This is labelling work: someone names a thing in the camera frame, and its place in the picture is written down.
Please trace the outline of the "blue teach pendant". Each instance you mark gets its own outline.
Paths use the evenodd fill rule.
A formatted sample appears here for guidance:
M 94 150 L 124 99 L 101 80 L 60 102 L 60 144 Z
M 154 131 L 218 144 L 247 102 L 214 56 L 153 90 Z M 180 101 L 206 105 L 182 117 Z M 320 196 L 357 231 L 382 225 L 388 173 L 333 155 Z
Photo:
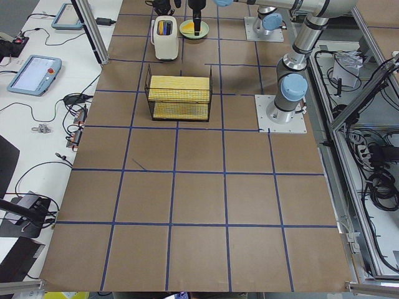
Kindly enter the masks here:
M 41 96 L 49 89 L 61 67 L 59 58 L 31 55 L 7 86 L 7 91 Z
M 81 30 L 83 25 L 72 3 L 63 3 L 51 24 L 57 30 Z

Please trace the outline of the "yellow sponge block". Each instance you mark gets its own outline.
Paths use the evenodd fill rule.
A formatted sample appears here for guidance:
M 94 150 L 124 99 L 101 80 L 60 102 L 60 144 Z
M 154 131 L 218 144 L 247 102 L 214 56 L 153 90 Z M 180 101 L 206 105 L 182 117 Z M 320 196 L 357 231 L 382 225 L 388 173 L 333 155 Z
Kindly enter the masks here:
M 155 103 L 154 118 L 208 120 L 208 105 L 199 103 Z
M 208 77 L 152 75 L 145 90 L 148 99 L 156 102 L 208 103 L 211 97 Z

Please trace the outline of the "aluminium frame post left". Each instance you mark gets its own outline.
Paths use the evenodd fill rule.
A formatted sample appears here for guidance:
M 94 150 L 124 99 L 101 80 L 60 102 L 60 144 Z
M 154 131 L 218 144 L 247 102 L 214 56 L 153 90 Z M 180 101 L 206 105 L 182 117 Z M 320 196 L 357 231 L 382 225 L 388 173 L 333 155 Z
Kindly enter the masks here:
M 71 3 L 79 18 L 79 21 L 84 28 L 97 62 L 100 65 L 108 64 L 109 55 L 100 34 L 98 25 L 95 21 L 89 2 L 87 0 L 71 0 Z

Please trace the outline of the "yellow toast slice on plate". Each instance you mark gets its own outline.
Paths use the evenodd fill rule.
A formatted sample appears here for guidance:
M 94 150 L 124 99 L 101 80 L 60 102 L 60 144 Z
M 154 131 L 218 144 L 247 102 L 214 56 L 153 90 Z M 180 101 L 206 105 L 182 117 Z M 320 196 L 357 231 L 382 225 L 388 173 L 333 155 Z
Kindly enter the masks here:
M 191 20 L 187 20 L 181 24 L 181 32 L 183 34 L 194 34 L 195 33 L 195 25 Z

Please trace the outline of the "cream white toaster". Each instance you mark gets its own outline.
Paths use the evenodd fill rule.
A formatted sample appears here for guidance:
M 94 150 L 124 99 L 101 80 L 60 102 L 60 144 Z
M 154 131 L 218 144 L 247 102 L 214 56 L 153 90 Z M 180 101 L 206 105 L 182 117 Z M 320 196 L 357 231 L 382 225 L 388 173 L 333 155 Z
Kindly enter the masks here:
M 165 33 L 158 35 L 158 22 L 164 20 Z M 175 60 L 178 56 L 178 25 L 173 16 L 158 16 L 151 22 L 151 44 L 158 60 Z

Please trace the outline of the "yellow sponge block upper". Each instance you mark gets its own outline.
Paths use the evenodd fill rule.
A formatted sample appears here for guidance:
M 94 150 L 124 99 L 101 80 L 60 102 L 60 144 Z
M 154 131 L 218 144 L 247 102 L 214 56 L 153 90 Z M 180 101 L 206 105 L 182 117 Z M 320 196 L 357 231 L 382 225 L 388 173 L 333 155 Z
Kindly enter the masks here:
M 208 77 L 152 75 L 145 90 L 148 99 L 156 102 L 208 103 L 211 97 Z

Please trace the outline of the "yellow sponge block lower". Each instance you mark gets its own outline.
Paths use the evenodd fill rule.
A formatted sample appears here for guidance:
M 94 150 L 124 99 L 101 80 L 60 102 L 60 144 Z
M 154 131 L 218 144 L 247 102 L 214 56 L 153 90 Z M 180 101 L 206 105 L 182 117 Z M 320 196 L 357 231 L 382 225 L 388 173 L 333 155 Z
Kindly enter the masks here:
M 199 103 L 155 103 L 154 118 L 208 120 L 208 105 Z

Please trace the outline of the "black device with red button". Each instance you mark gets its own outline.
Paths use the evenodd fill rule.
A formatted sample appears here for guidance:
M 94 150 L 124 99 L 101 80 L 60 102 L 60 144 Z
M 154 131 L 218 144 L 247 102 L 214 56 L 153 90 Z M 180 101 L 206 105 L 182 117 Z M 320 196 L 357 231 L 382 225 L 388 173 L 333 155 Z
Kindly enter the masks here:
M 28 43 L 29 37 L 17 37 L 12 42 L 1 39 L 0 59 L 5 57 L 19 57 Z

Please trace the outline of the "far blue teach pendant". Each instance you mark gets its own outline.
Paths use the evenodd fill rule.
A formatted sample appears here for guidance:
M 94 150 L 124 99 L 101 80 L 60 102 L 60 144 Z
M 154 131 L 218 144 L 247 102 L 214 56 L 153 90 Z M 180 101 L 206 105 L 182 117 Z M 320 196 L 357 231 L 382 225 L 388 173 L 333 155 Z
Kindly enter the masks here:
M 83 25 L 72 3 L 63 3 L 51 24 L 57 30 L 81 30 Z

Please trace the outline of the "green round plate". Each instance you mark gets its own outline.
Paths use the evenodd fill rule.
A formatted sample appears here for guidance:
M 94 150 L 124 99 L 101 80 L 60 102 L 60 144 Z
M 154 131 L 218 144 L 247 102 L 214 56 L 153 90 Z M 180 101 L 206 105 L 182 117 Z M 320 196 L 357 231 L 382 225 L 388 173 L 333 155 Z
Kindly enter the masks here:
M 202 39 L 204 37 L 206 37 L 206 35 L 209 32 L 209 26 L 207 25 L 207 23 L 205 23 L 204 21 L 201 22 L 201 32 L 198 36 L 195 36 L 194 34 L 183 34 L 181 32 L 181 24 L 179 27 L 180 33 L 187 39 L 191 39 L 191 40 L 198 40 L 198 39 Z

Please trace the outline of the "small metal clamp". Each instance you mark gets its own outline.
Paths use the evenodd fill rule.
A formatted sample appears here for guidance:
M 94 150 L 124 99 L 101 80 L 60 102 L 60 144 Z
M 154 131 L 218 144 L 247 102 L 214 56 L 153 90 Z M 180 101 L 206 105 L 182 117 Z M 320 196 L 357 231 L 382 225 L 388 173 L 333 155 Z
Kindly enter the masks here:
M 40 123 L 37 126 L 32 127 L 31 131 L 34 133 L 47 134 L 47 133 L 51 133 L 52 129 L 47 124 Z

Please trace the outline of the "near blue teach pendant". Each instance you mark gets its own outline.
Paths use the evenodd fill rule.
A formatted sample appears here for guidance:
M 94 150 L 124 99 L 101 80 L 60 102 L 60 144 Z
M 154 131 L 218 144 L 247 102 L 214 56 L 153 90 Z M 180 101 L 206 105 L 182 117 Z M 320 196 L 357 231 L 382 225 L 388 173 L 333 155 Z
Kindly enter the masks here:
M 41 96 L 49 89 L 61 67 L 59 58 L 31 55 L 7 86 L 7 91 Z

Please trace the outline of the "black power adapter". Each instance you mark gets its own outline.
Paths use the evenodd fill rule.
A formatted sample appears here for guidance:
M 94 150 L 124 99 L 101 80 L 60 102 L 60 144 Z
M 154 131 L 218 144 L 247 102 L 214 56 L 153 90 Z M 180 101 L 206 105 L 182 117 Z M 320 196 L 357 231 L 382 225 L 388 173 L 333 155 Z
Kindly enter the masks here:
M 95 19 L 96 24 L 100 26 L 111 26 L 112 24 L 115 23 L 114 20 L 110 18 L 103 18 L 103 17 L 98 17 Z

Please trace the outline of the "yellow toast slice in toaster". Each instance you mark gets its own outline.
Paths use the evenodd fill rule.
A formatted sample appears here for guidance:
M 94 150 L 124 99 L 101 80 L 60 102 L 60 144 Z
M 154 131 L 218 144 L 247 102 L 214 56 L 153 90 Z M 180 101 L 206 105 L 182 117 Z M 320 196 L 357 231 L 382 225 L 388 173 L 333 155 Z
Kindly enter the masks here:
M 163 36 L 165 33 L 165 22 L 164 20 L 160 20 L 158 22 L 158 35 Z

